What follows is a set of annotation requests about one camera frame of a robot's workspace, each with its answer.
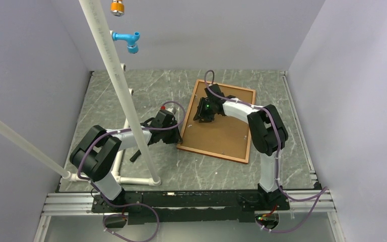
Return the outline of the white PVC pipe stand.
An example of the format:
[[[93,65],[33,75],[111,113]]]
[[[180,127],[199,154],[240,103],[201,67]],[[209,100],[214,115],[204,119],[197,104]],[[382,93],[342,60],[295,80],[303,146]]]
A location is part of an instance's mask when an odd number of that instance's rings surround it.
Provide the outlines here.
[[[157,174],[157,171],[154,167],[151,154],[147,146],[146,138],[144,137],[142,128],[140,126],[140,121],[138,119],[132,96],[124,76],[124,70],[120,64],[115,45],[110,35],[110,29],[108,27],[101,2],[79,1],[79,3],[97,48],[100,52],[101,58],[105,64],[111,82],[114,86],[115,92],[126,116],[126,120],[134,133],[135,141],[145,159],[151,175],[150,178],[119,177],[118,181],[123,184],[145,184],[149,186],[158,186],[161,184],[161,178]],[[63,179],[80,181],[79,178],[76,178],[75,174],[58,165],[50,157],[45,155],[37,147],[28,142],[2,121],[0,121],[0,134],[45,164],[48,168],[59,174]]]

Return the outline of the red wooden picture frame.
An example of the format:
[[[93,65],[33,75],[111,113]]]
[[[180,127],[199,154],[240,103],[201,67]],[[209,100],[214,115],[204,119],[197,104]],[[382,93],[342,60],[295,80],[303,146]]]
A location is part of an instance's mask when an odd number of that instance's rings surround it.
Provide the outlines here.
[[[219,114],[210,123],[194,121],[202,97],[206,97],[205,84],[198,79],[180,131],[183,142],[177,145],[177,149],[248,164],[251,146],[248,124]]]

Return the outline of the aluminium extrusion frame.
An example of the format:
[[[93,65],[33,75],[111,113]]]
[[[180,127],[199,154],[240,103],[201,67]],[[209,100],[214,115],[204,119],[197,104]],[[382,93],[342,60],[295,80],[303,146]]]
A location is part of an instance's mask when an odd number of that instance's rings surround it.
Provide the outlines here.
[[[295,190],[288,191],[288,193],[292,197],[302,199],[312,196],[316,192],[313,190]],[[93,201],[94,199],[90,193],[49,193],[46,196],[41,211],[40,222],[36,230],[34,241],[45,240],[52,216],[103,216],[113,213],[93,213]],[[281,211],[281,213],[288,212],[289,215],[292,215],[291,218],[294,219],[294,215],[308,212],[313,205],[313,200],[296,202],[290,199],[289,204],[290,209],[288,211]],[[327,190],[321,195],[314,212],[327,213],[335,241],[346,241],[330,191]]]

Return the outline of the orange pipe fitting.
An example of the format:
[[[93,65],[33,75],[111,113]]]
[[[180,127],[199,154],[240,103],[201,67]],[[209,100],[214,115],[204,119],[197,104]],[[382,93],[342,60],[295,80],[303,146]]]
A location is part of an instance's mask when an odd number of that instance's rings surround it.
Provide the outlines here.
[[[114,16],[120,17],[124,15],[123,0],[112,0],[110,11]]]

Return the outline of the blue pipe fitting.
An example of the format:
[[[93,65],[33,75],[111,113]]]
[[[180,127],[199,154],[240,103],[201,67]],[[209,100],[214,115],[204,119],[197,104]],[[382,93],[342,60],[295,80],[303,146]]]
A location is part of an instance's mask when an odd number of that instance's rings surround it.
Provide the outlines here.
[[[125,41],[127,45],[127,50],[131,54],[136,54],[139,51],[137,41],[140,38],[140,33],[135,32],[134,34],[121,34],[115,31],[110,31],[113,41]]]

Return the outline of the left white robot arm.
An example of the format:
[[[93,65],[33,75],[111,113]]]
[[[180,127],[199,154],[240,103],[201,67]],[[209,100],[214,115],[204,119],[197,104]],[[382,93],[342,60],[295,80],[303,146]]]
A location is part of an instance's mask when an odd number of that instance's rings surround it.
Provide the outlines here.
[[[141,123],[141,127],[148,146],[160,141],[165,144],[177,144],[182,141],[174,113],[164,107],[155,117]],[[111,174],[114,160],[120,149],[136,146],[130,129],[119,132],[95,125],[89,129],[69,157],[70,163],[100,190],[105,197],[105,206],[113,212],[121,210],[126,204],[125,190]]]

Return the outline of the steel claw hammer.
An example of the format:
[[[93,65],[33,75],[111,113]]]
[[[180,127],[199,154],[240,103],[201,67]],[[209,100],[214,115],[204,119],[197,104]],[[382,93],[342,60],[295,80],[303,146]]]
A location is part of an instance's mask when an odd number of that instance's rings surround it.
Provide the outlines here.
[[[130,162],[135,162],[141,156],[141,151],[137,150],[130,158]]]

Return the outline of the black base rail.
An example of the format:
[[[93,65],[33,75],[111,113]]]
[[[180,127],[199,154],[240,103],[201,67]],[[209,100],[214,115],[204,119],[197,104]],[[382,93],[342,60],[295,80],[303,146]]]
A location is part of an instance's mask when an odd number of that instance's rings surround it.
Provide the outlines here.
[[[128,208],[110,206],[95,195],[92,213],[125,214],[129,225],[163,222],[238,221],[254,222],[261,213],[288,211],[288,199],[253,190],[128,191]]]

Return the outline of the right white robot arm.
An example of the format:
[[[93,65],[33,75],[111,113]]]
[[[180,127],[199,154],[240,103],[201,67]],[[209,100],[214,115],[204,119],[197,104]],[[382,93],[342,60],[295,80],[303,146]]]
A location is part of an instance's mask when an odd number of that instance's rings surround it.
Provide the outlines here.
[[[206,97],[200,99],[194,120],[210,123],[216,114],[236,118],[248,124],[251,139],[261,154],[261,178],[257,202],[270,209],[282,197],[278,185],[279,152],[285,147],[288,133],[274,105],[256,106],[234,96],[225,97],[218,84],[205,88]]]

